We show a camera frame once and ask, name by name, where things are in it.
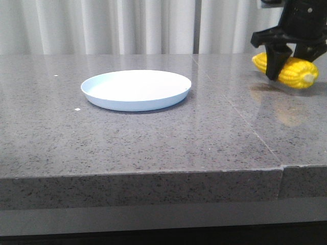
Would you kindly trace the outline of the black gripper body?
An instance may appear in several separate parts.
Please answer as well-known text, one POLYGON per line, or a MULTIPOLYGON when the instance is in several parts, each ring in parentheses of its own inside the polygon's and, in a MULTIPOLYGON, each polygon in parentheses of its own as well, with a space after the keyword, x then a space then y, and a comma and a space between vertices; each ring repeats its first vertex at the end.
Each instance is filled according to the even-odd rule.
POLYGON ((254 47, 268 44, 316 45, 326 41, 326 1, 285 1, 278 25, 254 32, 254 47))

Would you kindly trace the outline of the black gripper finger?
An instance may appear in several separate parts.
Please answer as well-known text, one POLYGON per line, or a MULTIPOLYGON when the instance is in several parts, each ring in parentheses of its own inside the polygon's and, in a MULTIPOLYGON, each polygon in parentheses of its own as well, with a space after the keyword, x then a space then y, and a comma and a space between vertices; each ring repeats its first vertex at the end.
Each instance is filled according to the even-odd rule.
POLYGON ((265 49, 267 55, 266 76, 270 80, 276 81, 293 52, 285 43, 267 44, 265 49))
POLYGON ((309 45, 297 44, 293 57, 303 59, 309 62, 315 61, 317 58, 326 53, 326 42, 309 45))

